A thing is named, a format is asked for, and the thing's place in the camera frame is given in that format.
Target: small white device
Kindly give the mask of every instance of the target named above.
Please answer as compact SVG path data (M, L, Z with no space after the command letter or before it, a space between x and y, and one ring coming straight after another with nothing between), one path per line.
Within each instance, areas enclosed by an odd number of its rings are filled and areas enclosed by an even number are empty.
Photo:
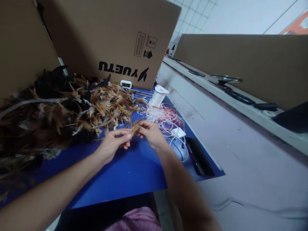
M186 133L181 128L172 129L171 134L179 139L186 136Z
M130 81L121 80L120 86L128 88L128 89L131 89L132 88L132 83Z

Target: hand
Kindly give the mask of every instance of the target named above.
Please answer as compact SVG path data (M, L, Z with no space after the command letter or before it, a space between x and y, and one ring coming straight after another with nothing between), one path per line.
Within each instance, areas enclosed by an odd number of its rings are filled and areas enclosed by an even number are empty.
M130 139L132 138L130 129L118 129L112 132L107 132L103 142L95 152L103 156L105 164L110 163L115 156L118 148L123 147L128 149L130 147Z
M165 145L169 146L156 123L145 120L141 121L137 134L140 138L143 138L143 136L147 137L150 146L155 150Z

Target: charger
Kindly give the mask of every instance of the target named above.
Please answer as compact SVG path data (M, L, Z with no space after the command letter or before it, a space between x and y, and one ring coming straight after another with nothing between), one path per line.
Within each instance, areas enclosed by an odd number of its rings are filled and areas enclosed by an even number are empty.
M178 128L175 128L175 129L172 129L172 130L171 130L171 134L172 134L174 137L178 138L178 139L180 139L180 138L186 136L186 133L185 133L181 128L179 128L179 127L178 127Z

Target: forearm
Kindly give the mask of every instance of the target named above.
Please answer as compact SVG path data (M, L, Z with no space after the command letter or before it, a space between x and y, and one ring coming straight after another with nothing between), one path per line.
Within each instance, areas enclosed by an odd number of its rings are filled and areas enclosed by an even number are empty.
M93 153L39 184L0 211L1 230L45 230L104 164Z
M157 151L163 167L168 191L177 205L182 219L208 223L215 220L196 182L186 171L169 145L162 145Z

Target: black phone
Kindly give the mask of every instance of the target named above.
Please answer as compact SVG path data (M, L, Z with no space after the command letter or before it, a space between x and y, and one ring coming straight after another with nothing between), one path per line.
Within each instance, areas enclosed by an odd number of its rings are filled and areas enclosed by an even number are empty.
M193 160L193 167L199 176L215 176L211 165L197 139L186 137L188 152Z

